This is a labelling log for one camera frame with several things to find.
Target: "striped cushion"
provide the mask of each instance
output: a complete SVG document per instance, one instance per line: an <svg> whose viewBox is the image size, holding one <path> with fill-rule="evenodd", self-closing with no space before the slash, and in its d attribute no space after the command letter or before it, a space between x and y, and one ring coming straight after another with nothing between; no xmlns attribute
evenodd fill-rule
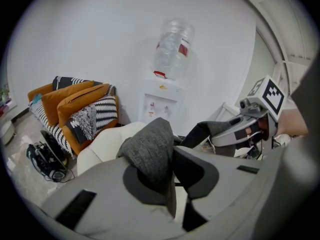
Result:
<svg viewBox="0 0 320 240"><path fill-rule="evenodd" d="M66 77L66 76L56 76L52 82L52 90L56 91L71 85L76 85L79 83L87 82L88 80L76 78L76 77ZM94 81L93 86L101 85L102 82Z"/></svg>
<svg viewBox="0 0 320 240"><path fill-rule="evenodd" d="M32 107L35 108L35 109L31 109L31 111L40 120L40 122L47 128L49 133L51 133L54 136L54 138L56 139L58 144L65 151L67 151L69 154L71 154L72 157L74 158L74 155L72 153L72 149L71 149L69 143L67 142L65 136L62 133L62 129L59 128L59 124L57 123L54 126L49 126L48 125L48 119L46 117L46 113L45 113L44 106L42 104L41 99L36 104L34 104Z"/></svg>

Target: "floor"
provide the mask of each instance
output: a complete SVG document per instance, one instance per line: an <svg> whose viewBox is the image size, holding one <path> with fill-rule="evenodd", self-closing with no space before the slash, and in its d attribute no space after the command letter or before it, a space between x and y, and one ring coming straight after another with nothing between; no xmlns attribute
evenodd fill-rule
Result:
<svg viewBox="0 0 320 240"><path fill-rule="evenodd" d="M31 112L28 112L14 123L14 127L16 136L3 147L2 152L4 161L7 164L7 171L18 192L24 198L40 207L54 191L68 183L46 181L26 156L29 144L39 141L44 142L40 130L45 130L45 128L40 121ZM76 160L72 160L71 156L68 159L68 167L77 176ZM72 178L73 175L69 171L63 180L67 181Z"/></svg>

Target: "black strip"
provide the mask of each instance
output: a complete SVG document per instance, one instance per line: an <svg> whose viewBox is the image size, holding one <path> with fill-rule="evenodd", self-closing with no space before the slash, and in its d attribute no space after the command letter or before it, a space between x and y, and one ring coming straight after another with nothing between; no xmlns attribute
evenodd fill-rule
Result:
<svg viewBox="0 0 320 240"><path fill-rule="evenodd" d="M107 104L110 104L110 101L115 101L116 100L116 98L115 97L113 97L113 96L103 96L102 98L100 98L100 99L98 99L97 101L95 101L95 102L106 102Z"/></svg>
<svg viewBox="0 0 320 240"><path fill-rule="evenodd" d="M115 127L122 127L122 126L125 126L125 125L126 125L126 124L118 123L118 122L117 122L117 123L115 124Z"/></svg>
<svg viewBox="0 0 320 240"><path fill-rule="evenodd" d="M99 127L96 127L97 129L98 128L102 128L102 127L105 127L106 125L108 125L111 121L115 120L115 119L118 119L116 116L109 116L109 117L104 117L104 118L101 118L100 120L96 120L95 123L96 125L98 123L101 123L101 122L104 122L104 121L109 121L107 122L106 124L102 124L101 126Z"/></svg>
<svg viewBox="0 0 320 240"><path fill-rule="evenodd" d="M110 121L109 121L107 124L105 124L105 125L102 125L102 126L100 126L100 127L97 127L97 128L96 128L96 132L99 132L103 127L107 126L107 125L110 124L113 120L116 120L116 119L118 119L118 118L115 117L115 116L106 118L105 120L110 120Z"/></svg>
<svg viewBox="0 0 320 240"><path fill-rule="evenodd" d="M146 186L140 171L129 165L123 174L123 184L128 192L145 205L166 205L166 197Z"/></svg>
<svg viewBox="0 0 320 240"><path fill-rule="evenodd" d="M242 142L240 145L246 145L248 141ZM239 144L232 144L228 146L215 146L215 153L220 156L234 158L236 149L238 148Z"/></svg>
<svg viewBox="0 0 320 240"><path fill-rule="evenodd" d="M241 140L243 138L246 138L248 136L246 129L238 130L234 132L234 136L236 140Z"/></svg>
<svg viewBox="0 0 320 240"><path fill-rule="evenodd" d="M99 122L102 122L102 121L106 121L106 120L113 120L113 119L117 119L117 117L116 116L107 116L107 117L102 117L102 118L97 118L96 120L95 120L95 122L96 123L99 123Z"/></svg>
<svg viewBox="0 0 320 240"><path fill-rule="evenodd" d="M179 146L173 147L172 169L190 200L206 197L219 180L218 169L213 164L195 157Z"/></svg>
<svg viewBox="0 0 320 240"><path fill-rule="evenodd" d="M113 112L114 110L117 110L117 107L116 107L116 104L113 104L113 103L102 103L102 104L94 104L95 107L96 107L96 111L97 113L105 113L105 111L110 111L110 112ZM100 108L100 107L103 107L103 106L110 106L112 108Z"/></svg>
<svg viewBox="0 0 320 240"><path fill-rule="evenodd" d="M252 124L252 125L250 126L250 128L251 128L252 134L254 134L254 133L256 133L256 132L259 132L259 130L260 130L259 122L256 121L254 124Z"/></svg>
<svg viewBox="0 0 320 240"><path fill-rule="evenodd" d="M68 86L72 86L72 85L76 85L76 84L80 84L83 82L88 82L89 80L83 80L80 78L76 78L76 77L67 77L67 76L56 76L53 81L52 81L52 89L54 91L57 90L57 85L58 85L58 90L68 87Z"/></svg>
<svg viewBox="0 0 320 240"><path fill-rule="evenodd" d="M250 166L245 166L245 165L240 165L237 170L244 171L250 174L257 174L259 172L258 168L250 167Z"/></svg>
<svg viewBox="0 0 320 240"><path fill-rule="evenodd" d="M96 114L104 114L104 113L114 113L117 112L116 106L114 106L114 109L106 109L106 110L97 110Z"/></svg>
<svg viewBox="0 0 320 240"><path fill-rule="evenodd" d="M73 137L76 139L76 141L81 145L82 143L86 142L88 139L87 137L84 135L84 132L81 130L80 126L75 126L73 127L71 125L72 122L72 118L69 119L69 121L65 124L69 130L71 131Z"/></svg>
<svg viewBox="0 0 320 240"><path fill-rule="evenodd" d="M182 227L185 229L185 231L190 232L206 222L207 220L198 212L196 212L191 200L188 198L185 205Z"/></svg>
<svg viewBox="0 0 320 240"><path fill-rule="evenodd" d="M95 102L93 102L93 104L95 105L95 106L97 106L97 107L99 107L99 106L116 106L116 104L114 104L113 102L110 102L110 100L111 99L108 99L108 100L97 100L97 101L95 101Z"/></svg>
<svg viewBox="0 0 320 240"><path fill-rule="evenodd" d="M106 95L109 95L109 92L110 92L110 89L111 89L111 87L112 87L112 85L111 84L109 84L109 86L108 86L108 89L106 90Z"/></svg>
<svg viewBox="0 0 320 240"><path fill-rule="evenodd" d="M12 123L15 123L19 118L23 117L26 113L29 112L29 108L27 107L25 110L21 111L19 114L17 114L14 118L11 119Z"/></svg>
<svg viewBox="0 0 320 240"><path fill-rule="evenodd" d="M99 86L102 84L103 84L103 82L96 82L96 81L93 82L93 86Z"/></svg>
<svg viewBox="0 0 320 240"><path fill-rule="evenodd" d="M207 122L199 122L183 139L183 141L180 143L180 146L193 149L210 135L211 133Z"/></svg>
<svg viewBox="0 0 320 240"><path fill-rule="evenodd" d="M97 193L82 190L63 211L55 218L55 220L68 229L74 230L86 210L96 197Z"/></svg>

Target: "sofa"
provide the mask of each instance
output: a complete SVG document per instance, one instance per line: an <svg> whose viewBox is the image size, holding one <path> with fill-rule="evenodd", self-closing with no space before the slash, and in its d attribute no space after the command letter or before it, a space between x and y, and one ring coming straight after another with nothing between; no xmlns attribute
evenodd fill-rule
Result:
<svg viewBox="0 0 320 240"><path fill-rule="evenodd" d="M29 110L73 158L118 123L117 89L108 83L56 76L27 96Z"/></svg>
<svg viewBox="0 0 320 240"><path fill-rule="evenodd" d="M122 127L103 130L94 142L78 155L76 163L78 176L97 164L116 159L122 143L145 126L144 122L132 122Z"/></svg>

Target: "cable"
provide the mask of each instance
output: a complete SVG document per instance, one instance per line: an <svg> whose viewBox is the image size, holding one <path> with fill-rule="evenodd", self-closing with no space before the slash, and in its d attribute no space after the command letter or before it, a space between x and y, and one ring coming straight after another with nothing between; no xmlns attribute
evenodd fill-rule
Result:
<svg viewBox="0 0 320 240"><path fill-rule="evenodd" d="M277 143L279 146L281 146L281 144L280 144L278 141L276 141L274 137L272 137L272 139L273 139L273 141L274 141L275 143Z"/></svg>
<svg viewBox="0 0 320 240"><path fill-rule="evenodd" d="M73 175L73 178L71 178L71 179L68 179L68 180L66 180L66 181L58 181L59 183L67 183L67 182L69 182L69 181L72 181L72 180L74 180L75 179L75 175L74 175L74 172L71 170L71 169L69 169L68 168L68 170L70 170L70 172L72 173L72 175Z"/></svg>
<svg viewBox="0 0 320 240"><path fill-rule="evenodd" d="M262 149L263 149L263 147L262 147L262 141L263 141L263 140L261 140L261 151L260 151L260 154L258 155L258 157L257 157L255 160L258 160L258 159L261 157L261 155L262 155Z"/></svg>

